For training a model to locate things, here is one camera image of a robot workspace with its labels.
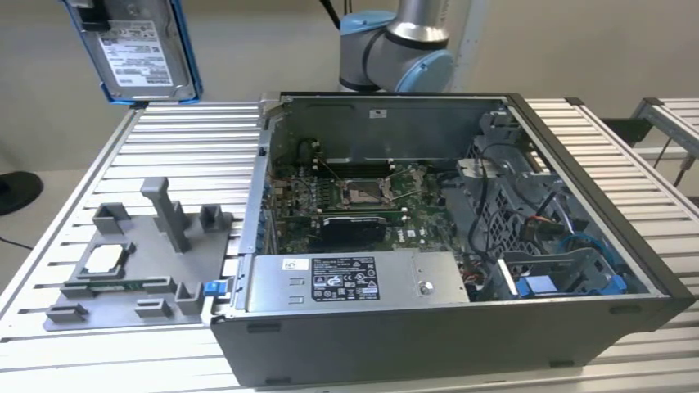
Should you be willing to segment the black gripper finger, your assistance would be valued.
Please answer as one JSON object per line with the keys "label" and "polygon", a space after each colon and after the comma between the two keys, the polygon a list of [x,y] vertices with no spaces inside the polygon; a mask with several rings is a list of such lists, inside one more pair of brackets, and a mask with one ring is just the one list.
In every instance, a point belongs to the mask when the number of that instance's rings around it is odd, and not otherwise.
{"label": "black gripper finger", "polygon": [[108,32],[111,17],[105,0],[85,1],[79,5],[81,29],[87,32]]}

